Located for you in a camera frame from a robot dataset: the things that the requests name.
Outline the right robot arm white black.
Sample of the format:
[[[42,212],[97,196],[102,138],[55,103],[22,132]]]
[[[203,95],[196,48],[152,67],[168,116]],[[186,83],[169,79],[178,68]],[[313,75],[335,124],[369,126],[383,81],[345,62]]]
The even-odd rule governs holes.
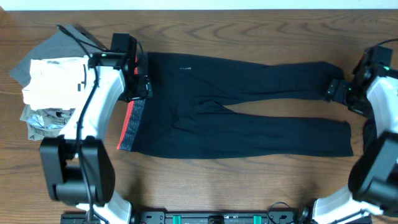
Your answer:
[[[314,201],[302,223],[362,223],[397,215],[397,71],[383,66],[366,90],[377,139],[355,163],[348,185]]]

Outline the olive folded garment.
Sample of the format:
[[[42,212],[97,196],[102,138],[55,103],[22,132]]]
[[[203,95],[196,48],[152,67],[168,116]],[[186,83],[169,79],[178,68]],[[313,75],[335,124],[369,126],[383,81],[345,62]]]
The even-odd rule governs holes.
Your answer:
[[[40,141],[47,137],[57,137],[60,130],[69,122],[73,112],[74,109],[58,108],[32,110],[26,105],[20,120],[26,122],[28,140]]]

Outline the white folded printed shirt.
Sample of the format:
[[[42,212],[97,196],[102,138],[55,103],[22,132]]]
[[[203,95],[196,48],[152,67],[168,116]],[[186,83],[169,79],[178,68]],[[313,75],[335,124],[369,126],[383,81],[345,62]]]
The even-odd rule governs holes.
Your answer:
[[[75,109],[93,78],[88,56],[30,61],[30,82],[22,89],[24,103],[32,110]]]

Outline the black garment pile right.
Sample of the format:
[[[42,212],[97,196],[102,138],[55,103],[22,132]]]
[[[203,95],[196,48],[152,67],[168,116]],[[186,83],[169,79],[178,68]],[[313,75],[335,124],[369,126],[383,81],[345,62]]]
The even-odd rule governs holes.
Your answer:
[[[363,126],[363,151],[366,152],[376,139],[376,122],[373,119],[368,119]]]

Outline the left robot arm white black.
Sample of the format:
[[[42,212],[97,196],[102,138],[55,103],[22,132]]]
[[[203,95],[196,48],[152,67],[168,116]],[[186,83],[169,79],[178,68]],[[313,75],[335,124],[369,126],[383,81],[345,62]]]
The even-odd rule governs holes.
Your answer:
[[[95,53],[86,65],[83,99],[60,134],[40,144],[48,194],[85,211],[73,223],[130,223],[132,204],[115,191],[104,138],[117,101],[141,103],[152,96],[147,55]]]

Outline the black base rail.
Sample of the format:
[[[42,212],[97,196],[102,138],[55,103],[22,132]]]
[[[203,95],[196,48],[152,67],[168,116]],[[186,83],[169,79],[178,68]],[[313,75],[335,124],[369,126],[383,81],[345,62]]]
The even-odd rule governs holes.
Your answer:
[[[290,224],[298,223],[293,211],[270,213],[168,213],[142,212],[134,214],[130,223],[135,224]]]

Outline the black leggings with red waistband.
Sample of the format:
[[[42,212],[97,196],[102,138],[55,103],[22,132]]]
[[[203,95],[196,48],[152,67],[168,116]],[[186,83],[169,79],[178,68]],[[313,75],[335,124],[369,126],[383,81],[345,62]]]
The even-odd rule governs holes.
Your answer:
[[[322,100],[341,68],[327,62],[263,65],[150,52],[153,96],[128,104],[118,149],[171,159],[298,154],[349,157],[348,123],[236,113],[229,105]]]

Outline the grey folded shirt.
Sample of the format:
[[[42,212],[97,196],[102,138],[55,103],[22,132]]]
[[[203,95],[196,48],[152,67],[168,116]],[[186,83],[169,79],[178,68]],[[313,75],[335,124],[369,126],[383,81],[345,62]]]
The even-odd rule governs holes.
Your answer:
[[[66,25],[66,30],[73,34],[76,38],[92,44],[99,49],[83,44],[89,53],[99,52],[101,49],[106,49],[98,39],[90,34],[85,28],[79,24]],[[9,76],[15,79],[23,87],[30,82],[30,61],[32,59],[49,59],[49,58],[63,58],[63,57],[82,57],[85,53],[78,46],[78,44],[69,36],[61,31],[51,36],[49,39],[43,41],[41,44],[34,47],[28,52],[25,57],[14,67]]]

